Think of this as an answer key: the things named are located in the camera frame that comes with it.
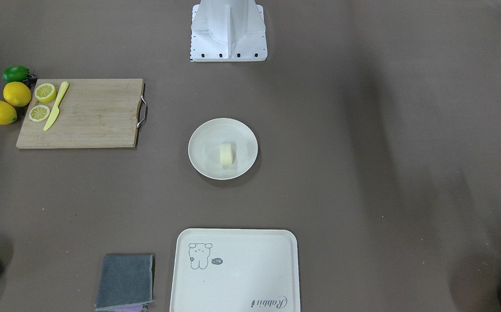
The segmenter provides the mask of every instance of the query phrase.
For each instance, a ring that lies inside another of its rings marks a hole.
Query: plastic knife
[[[62,82],[62,85],[59,87],[58,96],[56,97],[56,102],[54,103],[54,107],[52,107],[52,111],[50,112],[50,116],[48,117],[48,121],[44,126],[44,131],[50,129],[50,127],[54,124],[56,118],[59,115],[59,103],[62,102],[63,96],[65,95],[65,91],[69,87],[69,83],[67,81]]]

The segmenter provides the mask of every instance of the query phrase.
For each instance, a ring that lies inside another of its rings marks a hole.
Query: cutting board handle
[[[144,115],[143,115],[143,119],[141,119],[137,123],[137,129],[140,129],[141,126],[143,125],[143,123],[146,121],[146,115],[148,113],[148,105],[147,105],[146,101],[144,100],[144,95],[141,95],[141,100],[143,100],[143,103],[144,103]]]

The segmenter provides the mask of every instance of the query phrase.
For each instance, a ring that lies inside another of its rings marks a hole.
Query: white tray
[[[170,312],[300,312],[295,236],[186,229],[177,239]]]

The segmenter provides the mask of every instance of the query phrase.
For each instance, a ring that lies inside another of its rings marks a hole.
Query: gray tabletop
[[[22,150],[0,126],[0,311],[92,311],[108,253],[154,253],[169,311],[187,228],[286,229],[303,311],[501,311],[501,0],[273,1],[268,59],[189,62],[194,0],[0,1],[3,69],[142,78],[133,149]],[[244,175],[192,132],[256,134]]]

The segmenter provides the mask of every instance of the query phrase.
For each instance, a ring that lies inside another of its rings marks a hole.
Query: folded cloth
[[[152,302],[154,255],[106,255],[96,311],[145,312]]]

